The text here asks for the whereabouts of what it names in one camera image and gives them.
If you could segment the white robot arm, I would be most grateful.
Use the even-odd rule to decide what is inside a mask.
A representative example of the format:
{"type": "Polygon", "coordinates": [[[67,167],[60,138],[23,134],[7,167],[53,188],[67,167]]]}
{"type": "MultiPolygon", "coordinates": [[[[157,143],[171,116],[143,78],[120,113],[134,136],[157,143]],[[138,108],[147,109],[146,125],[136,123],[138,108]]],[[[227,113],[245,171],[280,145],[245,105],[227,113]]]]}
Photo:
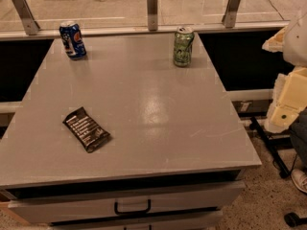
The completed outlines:
{"type": "Polygon", "coordinates": [[[272,91],[272,103],[264,127],[272,133],[289,128],[307,106],[307,14],[298,15],[270,39],[262,48],[281,52],[283,59],[295,68],[288,74],[278,74],[272,91]]]}

